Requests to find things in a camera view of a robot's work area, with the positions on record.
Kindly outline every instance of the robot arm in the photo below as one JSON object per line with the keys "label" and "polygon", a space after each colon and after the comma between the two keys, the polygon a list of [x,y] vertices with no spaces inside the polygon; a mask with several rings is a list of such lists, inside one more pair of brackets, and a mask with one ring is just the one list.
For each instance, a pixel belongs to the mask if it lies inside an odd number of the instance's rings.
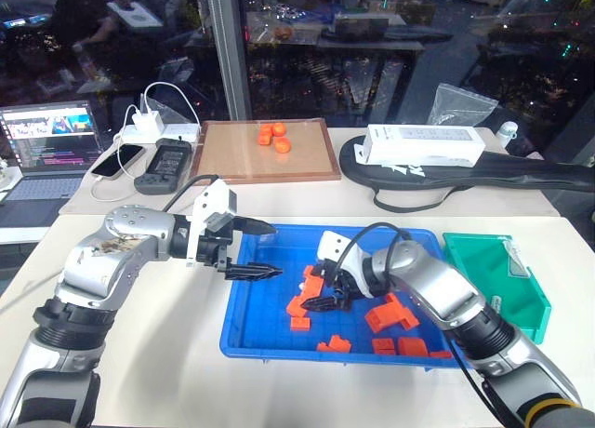
{"label": "robot arm", "polygon": [[170,257],[199,261],[228,279],[258,280],[281,272],[266,264],[231,264],[227,246],[234,229],[275,231],[266,222],[237,217],[235,193],[221,180],[195,200],[190,220],[138,206],[110,212],[101,228],[71,251],[54,297],[35,310],[39,327],[0,401],[0,427],[90,425],[99,394],[93,369],[145,263]]}
{"label": "robot arm", "polygon": [[[389,290],[407,292],[483,376],[484,392],[505,426],[595,426],[595,415],[579,408],[576,389],[566,376],[453,267],[433,258],[418,242],[402,240],[371,256],[354,246],[337,272],[334,265],[349,242],[340,234],[324,233],[318,258],[324,262],[327,285],[347,286],[352,299]],[[345,289],[341,293],[344,299]],[[304,307],[329,310],[331,304],[328,298],[312,299]],[[335,304],[345,307],[344,302]]]}

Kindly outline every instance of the wooden tray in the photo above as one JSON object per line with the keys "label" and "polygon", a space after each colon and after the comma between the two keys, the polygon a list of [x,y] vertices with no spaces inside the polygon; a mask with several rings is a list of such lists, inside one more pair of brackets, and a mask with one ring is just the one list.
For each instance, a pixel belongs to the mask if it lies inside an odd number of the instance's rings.
{"label": "wooden tray", "polygon": [[292,145],[287,154],[257,143],[260,125],[274,122],[205,121],[191,174],[217,174],[231,184],[341,178],[323,119],[283,120]]}

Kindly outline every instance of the black bag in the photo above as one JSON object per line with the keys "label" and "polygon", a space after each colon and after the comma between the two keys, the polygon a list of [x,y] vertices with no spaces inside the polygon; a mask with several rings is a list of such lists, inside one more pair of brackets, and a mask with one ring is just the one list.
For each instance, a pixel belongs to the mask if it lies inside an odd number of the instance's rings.
{"label": "black bag", "polygon": [[[355,161],[354,144],[363,144],[364,136],[343,144],[338,162],[343,174],[356,183],[372,188],[374,203],[391,212],[416,212],[439,206],[450,194],[473,186],[497,186],[513,189],[564,189],[595,192],[593,168],[532,160],[505,154],[484,152],[474,167],[383,167],[365,166]],[[415,191],[452,189],[438,202],[421,207],[396,207],[378,200],[381,189]]]}

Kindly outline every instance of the laptop screen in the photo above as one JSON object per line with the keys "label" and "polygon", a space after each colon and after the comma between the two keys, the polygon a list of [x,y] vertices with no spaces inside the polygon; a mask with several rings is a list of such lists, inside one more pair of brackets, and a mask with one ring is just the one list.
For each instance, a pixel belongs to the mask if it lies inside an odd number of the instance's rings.
{"label": "laptop screen", "polygon": [[23,173],[87,170],[101,154],[85,101],[0,109],[0,126]]}

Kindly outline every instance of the glass window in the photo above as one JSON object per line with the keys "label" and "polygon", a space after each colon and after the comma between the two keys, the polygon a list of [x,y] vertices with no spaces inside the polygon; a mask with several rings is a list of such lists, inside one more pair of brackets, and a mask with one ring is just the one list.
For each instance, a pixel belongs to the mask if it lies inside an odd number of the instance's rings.
{"label": "glass window", "polygon": [[[201,119],[226,119],[211,28],[206,0],[0,0],[0,106],[86,100],[104,148],[156,80]],[[193,119],[174,89],[150,96]]]}
{"label": "glass window", "polygon": [[527,155],[593,94],[593,0],[240,3],[255,118],[426,124],[446,83],[497,100],[481,125],[517,122]]}

